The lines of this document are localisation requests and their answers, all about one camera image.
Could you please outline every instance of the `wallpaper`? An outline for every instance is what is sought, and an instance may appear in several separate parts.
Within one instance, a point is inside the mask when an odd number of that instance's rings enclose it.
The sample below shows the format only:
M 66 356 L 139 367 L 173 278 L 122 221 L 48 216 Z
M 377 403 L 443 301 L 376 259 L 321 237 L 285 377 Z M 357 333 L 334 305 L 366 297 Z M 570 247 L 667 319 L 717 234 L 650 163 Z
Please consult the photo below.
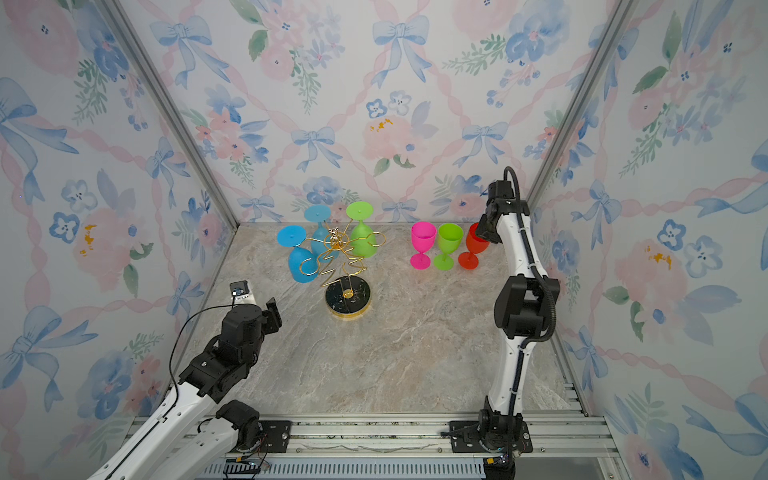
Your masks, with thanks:
M 87 478 L 232 232 L 93 4 L 0 12 L 0 478 Z
M 639 2 L 535 210 L 568 360 L 634 480 L 768 478 L 766 22 Z
M 506 165 L 527 191 L 613 4 L 123 6 L 241 221 L 313 204 L 338 221 L 366 200 L 374 221 L 414 222 L 475 219 Z

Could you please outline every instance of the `ribbon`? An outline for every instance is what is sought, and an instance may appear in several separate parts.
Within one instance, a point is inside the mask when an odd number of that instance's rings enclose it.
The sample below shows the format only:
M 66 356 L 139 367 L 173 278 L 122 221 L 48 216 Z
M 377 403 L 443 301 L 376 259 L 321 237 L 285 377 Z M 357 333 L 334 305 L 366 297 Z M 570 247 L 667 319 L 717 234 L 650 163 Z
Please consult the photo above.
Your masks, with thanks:
M 263 214 L 266 214 L 277 223 L 280 223 L 280 219 L 283 218 L 282 215 L 270 210 L 270 208 L 275 207 L 275 200 L 269 195 L 262 195 L 259 198 L 238 198 L 237 203 L 243 208 L 253 208 L 253 219 L 250 220 L 251 222 L 259 220 Z
M 182 270 L 182 272 L 179 273 L 179 285 L 176 287 L 176 292 L 165 307 L 165 311 L 168 312 L 169 315 L 176 315 L 179 306 L 181 306 L 181 308 L 187 312 L 187 318 L 189 318 L 191 306 L 187 298 L 200 296 L 204 293 L 204 291 L 200 289 L 200 282 L 197 282 L 197 284 L 192 287 L 192 290 L 187 292 L 187 288 L 189 288 L 189 285 L 191 284 L 192 280 L 190 280 L 190 276 L 187 272 Z
M 177 23 L 176 25 L 171 25 L 166 22 L 154 22 L 150 25 L 150 29 L 157 41 L 160 42 L 160 45 L 163 45 L 164 47 L 170 47 L 176 42 L 179 43 L 179 51 L 184 60 L 185 70 L 176 75 L 174 80 L 176 85 L 181 85 L 182 87 L 187 88 L 187 76 L 189 72 L 193 71 L 195 68 L 194 55 L 192 55 L 193 51 L 213 73 L 219 75 L 225 81 L 230 81 L 224 72 L 221 71 L 223 68 L 229 67 L 230 64 L 211 57 L 204 52 L 202 48 L 193 43 L 196 42 L 202 45 L 211 45 L 213 43 L 210 39 L 208 24 L 201 17 L 192 15 L 189 20 L 187 20 L 187 23 Z
M 373 24 L 373 41 L 377 45 L 386 45 L 392 42 L 392 54 L 389 56 L 389 67 L 386 70 L 377 73 L 371 80 L 371 85 L 377 84 L 379 88 L 381 88 L 386 75 L 400 66 L 400 60 L 402 58 L 400 38 L 404 40 L 402 43 L 402 50 L 406 53 L 406 58 L 408 58 L 408 63 L 411 64 L 413 73 L 426 83 L 423 70 L 432 67 L 432 64 L 419 57 L 413 51 L 411 45 L 408 42 L 405 42 L 405 40 L 412 41 L 417 45 L 424 45 L 427 42 L 428 34 L 429 20 L 424 15 L 414 17 L 414 19 L 407 24 L 398 23 L 395 25 L 392 22 L 376 22 Z
M 170 174 L 173 170 L 182 177 L 189 177 L 190 175 L 184 169 L 187 166 L 186 162 L 180 164 L 174 164 L 167 161 L 174 156 L 174 150 L 170 146 L 170 142 L 166 137 L 160 137 L 160 141 L 157 142 L 157 151 L 154 152 L 153 157 L 147 159 L 147 165 L 144 169 L 152 178 L 157 178 L 160 172 L 163 172 L 165 180 L 168 182 L 168 208 L 176 207 L 176 199 L 174 198 L 174 176 Z
M 0 389 L 7 389 L 13 385 L 22 373 L 24 361 L 43 372 L 51 380 L 45 389 L 43 401 L 45 411 L 50 412 L 55 400 L 63 400 L 58 390 L 56 372 L 58 372 L 58 360 L 50 353 L 30 353 L 33 347 L 41 349 L 55 349 L 62 346 L 79 345 L 97 337 L 96 333 L 84 333 L 88 328 L 85 320 L 80 326 L 52 339 L 43 340 L 61 324 L 61 317 L 46 306 L 36 306 L 29 310 L 24 319 L 24 335 L 18 337 L 11 350 L 0 355 Z
M 405 202 L 384 202 L 382 204 L 382 210 L 385 212 L 392 212 L 392 222 L 400 220 L 400 214 L 402 214 L 409 222 L 418 222 L 419 219 L 409 214 L 408 212 L 415 212 L 419 206 L 419 202 L 416 199 L 406 200 Z
M 592 220 L 597 216 L 594 221 L 594 229 L 592 229 L 592 250 L 594 250 L 595 242 L 603 243 L 603 216 L 605 215 L 605 221 L 613 223 L 614 220 L 621 215 L 621 202 L 614 200 L 605 193 L 605 186 L 603 182 L 595 180 L 592 182 L 592 186 L 589 187 L 589 196 L 596 201 L 592 204 L 592 207 L 587 213 L 571 212 L 572 222 L 583 218 L 585 220 Z
M 563 343 L 568 352 L 573 353 L 579 360 L 583 360 L 589 355 L 589 361 L 584 363 L 584 372 L 581 375 L 581 389 L 586 390 L 589 388 L 592 390 L 591 370 L 594 369 L 594 376 L 602 378 L 608 374 L 608 365 L 605 360 L 598 355 L 597 349 L 592 345 L 592 335 L 589 334 L 589 330 L 586 326 L 582 326 L 579 329 L 578 337 L 581 339 L 581 343 L 584 344 L 584 346 L 578 350 L 574 350 L 568 342 Z
M 310 162 L 314 161 L 317 158 L 318 148 L 320 149 L 321 152 L 323 152 L 323 156 L 331 164 L 333 164 L 336 168 L 341 168 L 337 160 L 341 159 L 342 156 L 334 154 L 332 151 L 328 150 L 325 146 L 323 146 L 323 144 L 333 145 L 336 143 L 336 135 L 333 133 L 333 129 L 331 127 L 323 127 L 323 128 L 320 128 L 318 131 L 296 130 L 294 132 L 291 132 L 290 137 L 291 139 L 293 139 L 293 143 L 296 145 L 306 144 L 306 147 L 310 154 L 305 161 L 301 162 L 296 167 L 297 170 L 306 172 L 306 168 L 307 166 L 309 166 Z
M 18 83 L 7 77 L 0 78 L 0 135 L 27 164 L 29 169 L 27 176 L 24 177 L 24 202 L 27 205 L 32 204 L 33 197 L 45 201 L 34 174 L 35 167 L 38 166 L 38 155 L 24 137 L 4 125 L 6 121 L 16 127 L 16 130 L 51 148 L 70 154 L 80 153 L 62 141 L 67 136 L 66 128 L 57 130 L 37 128 L 16 120 L 17 118 L 31 117 L 37 113 L 38 109 L 32 104 L 27 92 Z
M 752 156 L 752 166 L 757 170 L 768 172 L 768 140 L 757 148 Z M 701 208 L 698 217 L 714 214 L 722 210 L 731 209 L 740 214 L 753 214 L 768 207 L 768 182 L 760 185 L 751 194 L 730 204 L 720 198 L 704 198 L 696 202 Z M 763 248 L 760 255 L 760 269 L 768 269 L 768 230 L 763 234 Z
M 464 140 L 471 140 L 474 138 L 475 144 L 472 145 L 472 151 L 469 152 L 469 155 L 459 158 L 457 161 L 453 162 L 453 164 L 461 167 L 468 158 L 479 154 L 480 150 L 482 150 L 483 137 L 485 137 L 485 151 L 488 152 L 488 156 L 491 158 L 493 163 L 498 164 L 497 157 L 504 154 L 504 152 L 496 148 L 491 143 L 491 138 L 494 140 L 502 140 L 507 134 L 508 127 L 509 124 L 504 121 L 498 122 L 493 127 L 480 128 L 477 125 L 469 125 L 468 127 L 464 127 L 464 130 L 462 130 L 462 138 Z

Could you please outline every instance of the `plastic goblet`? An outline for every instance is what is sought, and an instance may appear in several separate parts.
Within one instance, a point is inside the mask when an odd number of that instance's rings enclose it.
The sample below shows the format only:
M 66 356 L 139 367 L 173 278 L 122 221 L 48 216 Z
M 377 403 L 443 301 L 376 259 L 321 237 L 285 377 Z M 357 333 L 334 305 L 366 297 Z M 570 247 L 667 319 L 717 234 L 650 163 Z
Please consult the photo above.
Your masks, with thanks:
M 299 247 L 306 240 L 306 230 L 298 225 L 283 228 L 277 233 L 277 243 L 282 247 L 293 247 L 288 256 L 288 268 L 293 279 L 299 283 L 309 283 L 317 277 L 317 260 L 312 252 Z
M 339 252 L 329 252 L 328 246 L 323 242 L 328 236 L 328 229 L 323 224 L 331 217 L 331 209 L 325 205 L 313 205 L 304 211 L 304 218 L 310 222 L 317 222 L 317 230 L 312 234 L 312 238 L 319 241 L 310 241 L 312 254 L 321 263 L 328 263 L 339 255 Z
M 418 252 L 411 257 L 411 265 L 417 270 L 424 270 L 429 268 L 429 264 L 432 262 L 424 252 L 429 251 L 432 245 L 435 244 L 435 237 L 437 236 L 437 229 L 430 222 L 418 222 L 414 223 L 411 227 L 411 242 L 413 248 Z
M 464 237 L 464 230 L 455 223 L 444 223 L 437 229 L 437 246 L 442 251 L 442 255 L 438 255 L 433 260 L 436 267 L 440 270 L 453 268 L 453 259 L 449 255 L 462 244 L 462 237 Z
M 374 247 L 376 238 L 371 235 L 373 229 L 363 223 L 363 220 L 373 215 L 373 205 L 368 202 L 355 202 L 349 204 L 346 208 L 346 214 L 349 218 L 360 222 L 349 235 L 349 238 L 352 239 L 352 254 L 358 257 L 373 257 L 377 248 Z
M 467 270 L 474 270 L 478 267 L 479 261 L 475 254 L 484 252 L 488 245 L 490 245 L 490 242 L 475 235 L 477 228 L 478 224 L 476 223 L 469 227 L 469 233 L 467 233 L 467 250 L 469 252 L 464 252 L 458 256 L 458 264 Z

